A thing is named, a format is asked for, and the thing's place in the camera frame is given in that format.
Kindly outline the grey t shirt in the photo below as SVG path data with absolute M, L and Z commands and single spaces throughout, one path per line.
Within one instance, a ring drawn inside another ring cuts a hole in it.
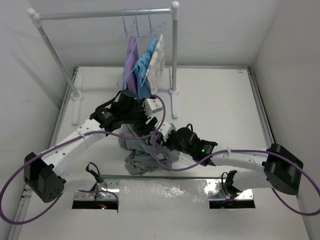
M 121 127 L 121 136 L 131 137 L 132 139 L 118 138 L 119 146 L 129 151 L 129 155 L 125 158 L 125 168 L 131 175 L 144 175 L 152 173 L 155 170 L 160 170 L 163 167 L 155 160 L 153 156 L 152 143 L 155 135 L 149 138 L 138 139 L 140 135 L 133 125 L 126 124 Z M 175 151 L 170 151 L 167 148 L 155 144 L 155 155 L 159 161 L 168 168 L 171 168 L 174 162 L 180 158 L 180 154 Z

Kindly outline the light blue wire hanger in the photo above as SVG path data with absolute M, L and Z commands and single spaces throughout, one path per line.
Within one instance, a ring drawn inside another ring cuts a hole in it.
M 196 163 L 196 161 L 189 155 L 183 153 L 183 152 L 180 152 L 179 153 L 179 158 L 184 160 L 184 161 L 187 161 L 189 163 Z

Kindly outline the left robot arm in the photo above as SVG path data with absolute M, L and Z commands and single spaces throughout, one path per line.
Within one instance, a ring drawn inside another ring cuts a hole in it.
M 103 178 L 94 170 L 65 173 L 66 167 L 94 143 L 113 135 L 122 125 L 146 127 L 148 136 L 158 122 L 153 115 L 163 110 L 155 97 L 138 99 L 129 91 L 121 90 L 111 100 L 99 105 L 73 133 L 57 145 L 39 155 L 31 152 L 24 162 L 25 183 L 44 202 L 50 203 L 65 192 L 92 191 Z

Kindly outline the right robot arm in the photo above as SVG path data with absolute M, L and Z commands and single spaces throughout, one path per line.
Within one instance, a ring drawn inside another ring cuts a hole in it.
M 263 150 L 225 147 L 200 139 L 191 124 L 175 129 L 164 123 L 159 128 L 157 143 L 170 151 L 186 154 L 202 166 L 231 166 L 222 185 L 225 194 L 235 196 L 247 189 L 273 188 L 296 196 L 304 164 L 280 144 Z

